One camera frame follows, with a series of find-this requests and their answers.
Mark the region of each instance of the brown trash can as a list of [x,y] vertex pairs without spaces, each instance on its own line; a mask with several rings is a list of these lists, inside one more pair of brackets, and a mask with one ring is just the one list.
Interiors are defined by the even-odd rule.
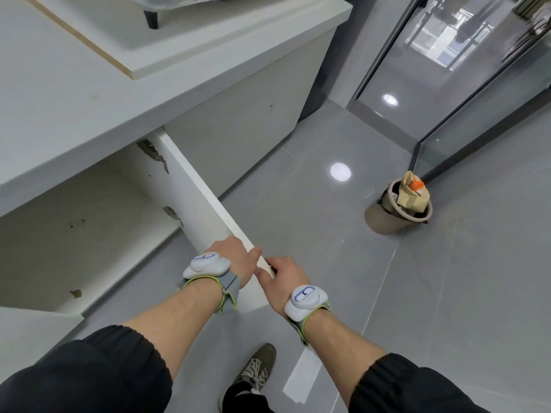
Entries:
[[423,213],[410,216],[392,199],[392,192],[398,194],[402,179],[390,183],[382,197],[365,209],[365,222],[371,230],[379,235],[390,235],[392,232],[414,223],[427,222],[432,216],[432,203],[429,200]]

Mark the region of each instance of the gray sneaker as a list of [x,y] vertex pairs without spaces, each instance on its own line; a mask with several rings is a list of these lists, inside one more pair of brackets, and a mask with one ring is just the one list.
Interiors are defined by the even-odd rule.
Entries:
[[[272,369],[276,363],[276,348],[272,344],[264,344],[252,354],[241,372],[235,377],[232,385],[241,381],[246,381],[251,384],[251,392],[259,394],[266,385],[268,378],[272,374]],[[226,394],[225,389],[218,397],[218,410],[222,412],[222,402]]]

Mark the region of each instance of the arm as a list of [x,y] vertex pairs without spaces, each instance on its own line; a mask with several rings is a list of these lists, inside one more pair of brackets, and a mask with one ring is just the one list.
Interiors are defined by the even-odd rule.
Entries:
[[[275,279],[261,268],[255,275],[272,308],[286,317],[291,293],[310,280],[289,256],[266,261],[277,270]],[[436,371],[387,354],[325,309],[314,311],[305,322],[304,334],[350,412],[486,412]]]
[[[262,248],[249,253],[243,243],[232,236],[215,242],[205,252],[218,252],[231,261],[231,270],[243,288],[252,277]],[[143,312],[124,326],[134,329],[157,349],[176,377],[191,344],[222,301],[222,288],[209,278],[200,278],[186,285],[163,303]]]
[[[262,252],[247,253],[235,237],[208,250],[231,261],[241,287]],[[0,412],[162,413],[183,359],[221,301],[220,285],[199,278],[123,326],[61,345],[0,384]]]
[[386,352],[327,310],[313,312],[304,332],[348,406],[362,376]]

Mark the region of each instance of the yellow strap trim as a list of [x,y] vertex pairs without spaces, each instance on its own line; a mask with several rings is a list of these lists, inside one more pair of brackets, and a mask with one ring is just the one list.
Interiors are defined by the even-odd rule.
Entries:
[[[222,290],[224,290],[224,286],[222,285],[222,283],[220,282],[220,280],[218,280],[218,278],[213,277],[213,276],[211,276],[211,275],[201,275],[201,276],[199,276],[199,277],[193,277],[193,278],[191,278],[189,281],[187,281],[187,282],[183,285],[183,287],[185,287],[185,286],[188,285],[189,283],[194,282],[195,280],[198,280],[199,278],[211,278],[211,279],[213,279],[214,281],[216,281],[220,287],[222,287]],[[224,306],[224,303],[225,303],[225,301],[226,301],[226,296],[227,296],[227,294],[222,294],[222,301],[220,302],[220,304],[218,305],[217,309],[215,310],[216,312],[219,312],[220,310],[222,310],[222,306]],[[231,301],[234,303],[234,307],[235,307],[235,306],[236,306],[236,303],[235,303],[235,301],[234,301],[233,296],[231,296]]]

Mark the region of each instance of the plywood edge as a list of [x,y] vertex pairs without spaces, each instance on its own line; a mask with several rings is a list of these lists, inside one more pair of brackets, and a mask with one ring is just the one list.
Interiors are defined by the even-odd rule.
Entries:
[[84,43],[86,46],[88,46],[90,49],[92,49],[95,53],[100,55],[102,58],[104,58],[107,62],[109,62],[111,65],[113,65],[115,68],[117,68],[119,71],[121,71],[123,74],[129,76],[133,80],[135,80],[134,74],[130,69],[126,68],[123,64],[121,64],[119,61],[114,59],[111,55],[109,55],[106,51],[101,49],[98,45],[96,45],[94,42],[86,38],[85,35],[81,34],[79,31],[77,31],[75,28],[73,28],[71,25],[69,25],[67,22],[59,18],[57,15],[55,15],[53,12],[51,12],[47,7],[45,7],[43,4],[41,4],[38,0],[26,0],[28,3],[33,5],[38,11],[40,11],[42,14],[44,14],[46,17],[48,17],[53,22],[57,23],[60,27],[62,27],[66,32],[69,32],[74,37],[79,39],[82,43]]

